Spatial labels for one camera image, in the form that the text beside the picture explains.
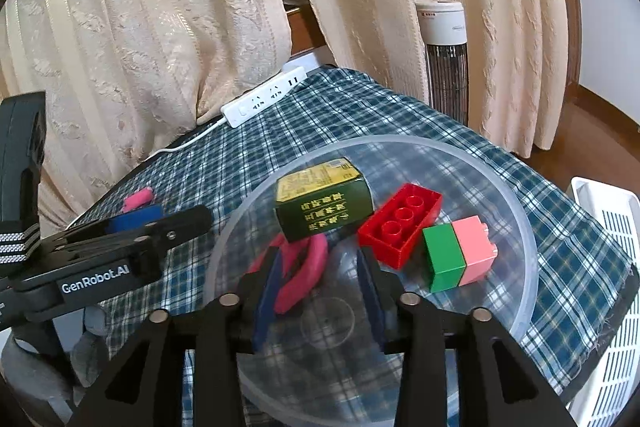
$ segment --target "black robotic device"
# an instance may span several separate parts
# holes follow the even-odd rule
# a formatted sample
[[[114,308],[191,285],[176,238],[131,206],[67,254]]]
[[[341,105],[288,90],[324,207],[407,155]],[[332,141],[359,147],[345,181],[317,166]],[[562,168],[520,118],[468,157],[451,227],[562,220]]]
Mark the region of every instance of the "black robotic device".
[[[44,130],[43,94],[9,98],[0,105],[0,255],[7,261],[0,264],[0,327],[18,331],[157,280],[167,249],[210,228],[209,211],[195,207],[140,227],[121,230],[116,217],[43,241],[37,230],[34,239]],[[130,218],[129,224],[148,221],[145,216]],[[20,247],[2,251],[8,244]],[[489,310],[478,308],[468,315],[441,311],[405,292],[395,274],[380,269],[369,249],[359,252],[357,261],[374,338],[384,353],[404,353],[396,427],[447,425],[445,349],[456,351],[461,427],[575,425]],[[105,279],[107,274],[108,279],[97,282],[98,275]],[[244,427],[236,354],[260,349],[281,281],[281,254],[270,248],[260,270],[244,275],[234,293],[176,317],[153,311],[89,388],[68,425],[180,426],[184,352],[194,349],[195,427]],[[31,425],[2,379],[0,407],[9,425]]]

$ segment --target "green toy block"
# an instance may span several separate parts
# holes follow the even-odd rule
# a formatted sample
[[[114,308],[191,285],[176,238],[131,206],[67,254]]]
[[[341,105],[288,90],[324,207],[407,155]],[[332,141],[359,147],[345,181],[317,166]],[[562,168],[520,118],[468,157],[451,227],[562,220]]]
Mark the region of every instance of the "green toy block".
[[[465,271],[465,256],[450,223],[422,229],[426,246],[426,277],[431,293],[458,286]]]

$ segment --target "white plastic basket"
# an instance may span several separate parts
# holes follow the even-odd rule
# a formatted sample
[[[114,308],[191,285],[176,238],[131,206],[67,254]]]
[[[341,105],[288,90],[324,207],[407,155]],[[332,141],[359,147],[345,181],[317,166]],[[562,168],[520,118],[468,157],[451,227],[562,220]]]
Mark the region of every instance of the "white plastic basket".
[[[640,201],[628,190],[574,178],[568,195],[607,229],[639,266]],[[569,407],[578,427],[609,427],[638,384],[640,294],[600,363]]]

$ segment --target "white power strip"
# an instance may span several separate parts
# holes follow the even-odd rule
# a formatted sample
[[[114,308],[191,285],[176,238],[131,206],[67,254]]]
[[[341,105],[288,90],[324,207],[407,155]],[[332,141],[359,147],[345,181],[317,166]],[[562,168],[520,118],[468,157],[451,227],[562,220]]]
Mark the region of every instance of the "white power strip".
[[[279,73],[264,84],[260,84],[260,86],[244,93],[241,97],[225,103],[220,111],[231,127],[238,127],[284,98],[291,89],[305,78],[305,68],[302,67]]]

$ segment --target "plaid tablecloth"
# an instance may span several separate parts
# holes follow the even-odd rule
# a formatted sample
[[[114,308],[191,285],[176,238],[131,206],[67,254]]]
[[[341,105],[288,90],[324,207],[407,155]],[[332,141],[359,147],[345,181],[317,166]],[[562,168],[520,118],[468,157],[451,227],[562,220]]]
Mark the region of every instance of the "plaid tablecloth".
[[[236,129],[220,128],[118,184],[82,222],[112,216],[125,196],[152,186],[165,213],[206,204],[212,231],[171,251],[164,277],[105,302],[115,353],[153,309],[197,309],[208,256],[226,221],[271,172],[338,140],[409,134],[452,144],[489,165],[514,191],[538,245],[540,282],[521,344],[560,392],[579,372],[620,294],[630,260],[608,233],[553,184],[470,129],[351,70],[321,70],[277,105]],[[191,424],[193,360],[186,361],[184,424]],[[348,399],[357,400],[357,396]],[[273,421],[251,404],[249,425]]]

